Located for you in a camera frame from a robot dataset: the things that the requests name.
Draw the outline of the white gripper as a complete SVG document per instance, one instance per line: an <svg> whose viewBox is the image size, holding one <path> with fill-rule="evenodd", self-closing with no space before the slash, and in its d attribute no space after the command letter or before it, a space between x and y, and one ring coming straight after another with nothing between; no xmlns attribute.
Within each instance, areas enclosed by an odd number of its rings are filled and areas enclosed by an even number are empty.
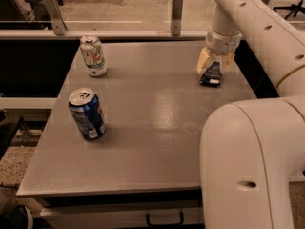
<svg viewBox="0 0 305 229"><path fill-rule="evenodd" d="M206 36L206 45L201 50L198 57L196 71L199 76L213 64L214 54L220 56L220 72L226 73L234 62L234 51L239 46L240 34L237 35L221 35L213 30L209 30Z"/></svg>

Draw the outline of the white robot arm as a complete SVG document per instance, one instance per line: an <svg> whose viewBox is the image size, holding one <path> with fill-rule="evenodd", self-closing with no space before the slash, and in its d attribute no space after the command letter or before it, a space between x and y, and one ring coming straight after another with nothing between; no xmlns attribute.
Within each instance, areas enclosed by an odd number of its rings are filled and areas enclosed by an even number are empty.
<svg viewBox="0 0 305 229"><path fill-rule="evenodd" d="M243 36L278 92L214 111L200 140L206 229L294 229L289 181L304 168L303 34L261 0L214 0L209 49Z"/></svg>

